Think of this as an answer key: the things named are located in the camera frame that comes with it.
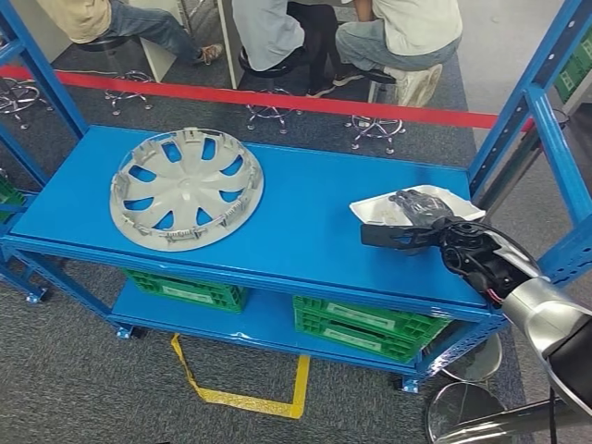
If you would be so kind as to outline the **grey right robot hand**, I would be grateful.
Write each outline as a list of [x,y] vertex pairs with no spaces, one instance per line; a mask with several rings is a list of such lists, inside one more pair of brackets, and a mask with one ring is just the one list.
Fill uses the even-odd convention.
[[388,200],[402,211],[411,223],[410,228],[430,228],[440,219],[458,220],[458,217],[439,197],[416,190],[396,191]]

